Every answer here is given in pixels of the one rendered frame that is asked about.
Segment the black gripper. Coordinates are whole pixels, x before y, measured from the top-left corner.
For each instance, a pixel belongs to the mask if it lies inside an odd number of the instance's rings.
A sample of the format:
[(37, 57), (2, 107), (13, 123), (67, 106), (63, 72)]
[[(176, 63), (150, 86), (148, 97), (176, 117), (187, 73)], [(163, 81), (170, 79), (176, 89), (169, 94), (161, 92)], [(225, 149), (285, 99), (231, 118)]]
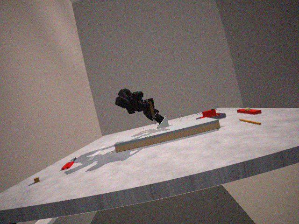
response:
[(141, 101), (136, 101), (134, 104), (133, 102), (129, 102), (127, 103), (127, 110), (129, 114), (135, 113), (135, 111), (137, 112), (141, 112), (143, 110), (148, 110), (150, 109), (150, 104), (149, 102), (152, 102), (153, 108), (154, 108), (154, 101), (153, 98), (149, 98), (144, 100), (144, 102)]

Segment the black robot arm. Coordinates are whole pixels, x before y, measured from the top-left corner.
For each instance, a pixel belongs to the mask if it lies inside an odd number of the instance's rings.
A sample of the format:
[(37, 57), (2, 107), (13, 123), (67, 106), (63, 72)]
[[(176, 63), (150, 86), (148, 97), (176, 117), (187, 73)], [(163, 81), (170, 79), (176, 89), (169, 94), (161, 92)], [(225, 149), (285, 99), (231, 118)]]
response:
[[(136, 102), (136, 101), (143, 101), (142, 97), (143, 97), (143, 92), (141, 91), (136, 91), (136, 92), (133, 92), (131, 93), (131, 91), (129, 89), (121, 89), (118, 93), (118, 97), (116, 97), (116, 100), (115, 100), (115, 104), (122, 107), (122, 108), (126, 108), (127, 109), (127, 103), (129, 102), (133, 102), (133, 104)], [(159, 113), (159, 111), (155, 108), (154, 109), (154, 113), (156, 114), (155, 115), (155, 118), (152, 119), (152, 115), (151, 115), (151, 110), (148, 109), (148, 110), (143, 110), (143, 114), (150, 120), (154, 120), (157, 121), (159, 124), (161, 124), (161, 122), (163, 121), (164, 117), (162, 117)]]

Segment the small brown cube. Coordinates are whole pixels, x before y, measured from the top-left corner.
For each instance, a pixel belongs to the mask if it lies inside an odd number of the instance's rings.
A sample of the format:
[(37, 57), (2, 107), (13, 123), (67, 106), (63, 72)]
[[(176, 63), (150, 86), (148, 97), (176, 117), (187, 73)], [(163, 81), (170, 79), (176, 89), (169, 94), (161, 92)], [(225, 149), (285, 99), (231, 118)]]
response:
[(39, 182), (39, 177), (34, 178), (35, 183)]

